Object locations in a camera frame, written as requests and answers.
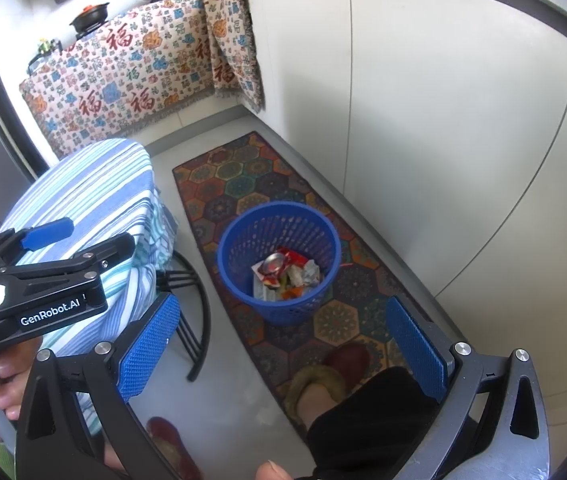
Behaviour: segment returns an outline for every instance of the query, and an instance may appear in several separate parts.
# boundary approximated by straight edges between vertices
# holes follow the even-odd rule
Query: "black metal chair leg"
[[[206,354],[208,352],[208,346],[210,344],[210,332],[211,332],[211,315],[210,315],[210,303],[208,302],[208,295],[206,294],[205,287],[201,282],[199,274],[186,260],[182,254],[178,251],[172,253],[172,257],[177,260],[185,270],[166,270],[165,272],[157,272],[156,274],[156,288],[162,292],[170,292],[177,288],[182,288],[184,286],[196,286],[201,296],[201,307],[202,307],[202,320],[203,320],[203,330],[201,334],[201,340],[199,340],[194,331],[190,327],[190,324],[185,319],[183,312],[181,313],[181,320],[179,322],[179,327],[176,329],[176,334],[179,336],[185,351],[192,359],[193,366],[188,373],[187,379],[193,382],[201,372],[201,367],[205,361]]]

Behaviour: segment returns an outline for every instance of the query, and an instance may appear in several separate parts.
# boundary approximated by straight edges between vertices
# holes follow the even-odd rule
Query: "striped tablecloth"
[[[99,341],[113,341],[156,298],[156,271],[172,255],[176,224],[154,186],[148,152],[128,139],[97,142],[47,171],[16,203],[0,228],[16,230],[69,217],[74,234],[38,251],[19,264],[63,260],[129,232],[136,241],[131,259],[102,274],[108,310],[61,328],[43,338],[42,348],[57,356],[88,352]],[[78,394],[92,434],[100,429],[87,394]]]

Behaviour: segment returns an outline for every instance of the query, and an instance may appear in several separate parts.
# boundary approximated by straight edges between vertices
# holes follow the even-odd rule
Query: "hexagon pattern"
[[[279,402],[293,375],[320,363],[348,341],[367,346],[371,366],[361,384],[391,366],[408,368],[388,331],[385,306],[406,293],[361,238],[259,134],[252,132],[172,170],[199,249],[236,330]],[[227,227],[249,209],[270,200],[306,203],[324,213],[341,241],[342,268],[323,306],[297,326],[274,326],[232,296],[216,264]]]
[[[243,198],[254,191],[254,178],[247,175],[239,175],[226,183],[226,195],[234,198]]]

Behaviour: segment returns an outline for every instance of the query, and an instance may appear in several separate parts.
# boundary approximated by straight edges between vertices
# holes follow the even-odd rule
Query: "white cabinet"
[[[547,152],[567,39],[494,0],[352,0],[352,19],[345,195],[437,294]]]
[[[259,118],[343,190],[350,0],[249,0],[265,91]]]
[[[479,351],[530,352],[551,435],[567,431],[550,416],[567,410],[567,113],[521,203],[438,300]]]

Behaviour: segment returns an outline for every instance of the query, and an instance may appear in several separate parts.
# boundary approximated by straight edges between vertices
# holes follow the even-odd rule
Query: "red slipper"
[[[348,392],[351,392],[365,377],[370,360],[370,353],[366,346],[363,343],[352,341],[332,350],[322,364],[337,370],[345,379]]]
[[[177,429],[165,418],[154,416],[146,425],[154,444],[176,469],[183,480],[202,480],[203,476],[185,449]]]

